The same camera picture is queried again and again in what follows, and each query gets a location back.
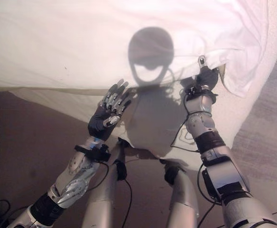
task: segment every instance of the black glove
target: black glove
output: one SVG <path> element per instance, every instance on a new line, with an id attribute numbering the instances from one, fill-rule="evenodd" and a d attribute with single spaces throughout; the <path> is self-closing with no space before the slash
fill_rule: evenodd
<path id="1" fill-rule="evenodd" d="M 114 84 L 100 102 L 99 107 L 96 109 L 88 123 L 90 136 L 106 141 L 123 115 L 125 109 L 131 103 L 130 100 L 127 100 L 131 94 L 130 89 L 123 93 L 128 82 L 121 85 L 122 83 L 123 80 Z"/>

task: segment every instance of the robot finger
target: robot finger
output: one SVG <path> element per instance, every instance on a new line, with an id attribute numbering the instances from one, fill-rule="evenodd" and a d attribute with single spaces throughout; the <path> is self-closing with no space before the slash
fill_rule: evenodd
<path id="1" fill-rule="evenodd" d="M 128 82 L 125 82 L 123 85 L 121 85 L 114 94 L 110 97 L 108 103 L 107 103 L 107 109 L 112 110 L 112 108 L 115 106 L 117 101 L 119 100 L 119 97 L 122 96 L 125 88 L 128 86 Z"/>
<path id="2" fill-rule="evenodd" d="M 131 100 L 126 101 L 123 105 L 119 106 L 119 109 L 116 110 L 118 116 L 122 116 L 126 108 L 131 104 Z"/>
<path id="3" fill-rule="evenodd" d="M 122 105 L 122 103 L 126 100 L 127 97 L 129 97 L 129 95 L 131 94 L 132 89 L 129 88 L 126 90 L 125 93 L 123 93 L 115 102 L 115 104 L 112 107 L 112 112 L 115 114 L 117 112 L 117 110 L 120 108 L 120 106 Z"/>
<path id="4" fill-rule="evenodd" d="M 118 84 L 114 84 L 111 86 L 111 88 L 108 90 L 104 98 L 102 99 L 101 106 L 106 108 L 106 104 L 108 103 L 111 95 L 118 89 Z"/>

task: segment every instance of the black strap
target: black strap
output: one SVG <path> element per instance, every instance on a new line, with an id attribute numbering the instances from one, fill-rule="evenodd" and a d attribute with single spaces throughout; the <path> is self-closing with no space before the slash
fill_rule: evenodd
<path id="1" fill-rule="evenodd" d="M 123 181 L 127 177 L 127 169 L 125 166 L 125 163 L 123 163 L 120 160 L 115 160 L 114 162 L 116 164 L 116 169 L 118 172 L 118 181 Z"/>
<path id="2" fill-rule="evenodd" d="M 250 227 L 250 228 L 256 228 L 256 227 L 258 227 L 258 226 L 260 226 L 260 225 L 263 225 L 263 224 L 266 224 L 266 223 L 269 223 L 269 224 L 272 224 L 272 225 L 275 225 L 275 226 L 277 226 L 277 223 L 275 223 L 274 221 L 271 221 L 271 220 L 269 220 L 269 219 L 263 219 L 264 221 L 260 221 L 260 222 L 257 222 L 256 224 L 254 224 L 252 227 Z"/>
<path id="3" fill-rule="evenodd" d="M 233 228 L 240 228 L 241 226 L 243 226 L 243 225 L 245 225 L 245 224 L 248 224 L 248 223 L 249 223 L 249 222 L 248 222 L 248 220 L 246 219 L 246 220 L 243 220 L 243 221 L 238 222 L 237 224 L 235 224 L 235 225 L 233 226 Z M 252 225 L 250 228 L 256 228 L 256 227 L 258 227 L 258 226 L 260 226 L 260 225 L 263 225 L 263 224 L 266 224 L 266 223 L 277 226 L 277 223 L 276 223 L 276 222 L 264 218 L 263 221 L 260 221 L 260 222 L 255 223 L 255 224 Z"/>
<path id="4" fill-rule="evenodd" d="M 83 148 L 79 145 L 76 145 L 74 147 L 76 151 L 82 152 L 87 156 L 87 158 L 91 160 L 96 160 L 96 161 L 102 161 L 102 162 L 107 162 L 111 156 L 111 154 L 104 152 L 96 147 L 93 147 L 91 150 L 88 150 L 86 148 Z"/>

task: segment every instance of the robot forearm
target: robot forearm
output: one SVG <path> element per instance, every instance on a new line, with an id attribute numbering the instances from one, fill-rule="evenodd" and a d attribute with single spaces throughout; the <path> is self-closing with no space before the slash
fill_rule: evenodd
<path id="1" fill-rule="evenodd" d="M 216 97 L 211 89 L 217 80 L 210 80 L 211 85 L 207 85 L 207 81 L 217 76 L 208 69 L 204 57 L 199 58 L 199 64 L 201 73 L 197 76 L 197 83 L 186 90 L 186 127 L 193 136 L 206 167 L 202 174 L 207 191 L 216 202 L 222 204 L 226 227 L 277 227 L 271 213 L 250 195 L 248 179 L 240 171 L 230 148 L 215 129 L 211 105 L 215 103 Z"/>
<path id="2" fill-rule="evenodd" d="M 102 140 L 89 137 L 84 145 L 69 161 L 66 169 L 58 176 L 47 193 L 27 208 L 8 228 L 48 228 L 62 215 L 63 211 L 73 205 L 87 191 L 90 179 L 99 168 L 99 163 L 84 153 L 97 149 L 105 154 L 107 149 Z"/>

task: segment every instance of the humanoid robot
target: humanoid robot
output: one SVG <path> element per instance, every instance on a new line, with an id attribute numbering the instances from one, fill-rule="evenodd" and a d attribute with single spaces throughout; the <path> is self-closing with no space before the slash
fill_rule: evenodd
<path id="1" fill-rule="evenodd" d="M 186 128 L 193 136 L 206 169 L 202 172 L 213 204 L 222 205 L 227 228 L 277 228 L 277 223 L 265 206 L 250 194 L 247 178 L 215 129 L 212 92 L 218 81 L 217 69 L 210 70 L 205 57 L 198 58 L 200 74 L 195 83 L 185 88 Z M 90 137 L 75 146 L 75 155 L 55 183 L 34 204 L 29 206 L 8 228 L 50 228 L 63 211 L 88 190 L 89 182 L 100 164 L 108 167 L 105 178 L 90 192 L 83 228 L 111 228 L 114 189 L 117 180 L 126 178 L 123 139 L 108 153 L 109 138 L 125 109 L 131 103 L 128 83 L 113 85 L 88 123 Z M 193 185 L 178 163 L 163 161 L 165 180 L 173 187 L 167 228 L 196 228 L 198 206 Z"/>

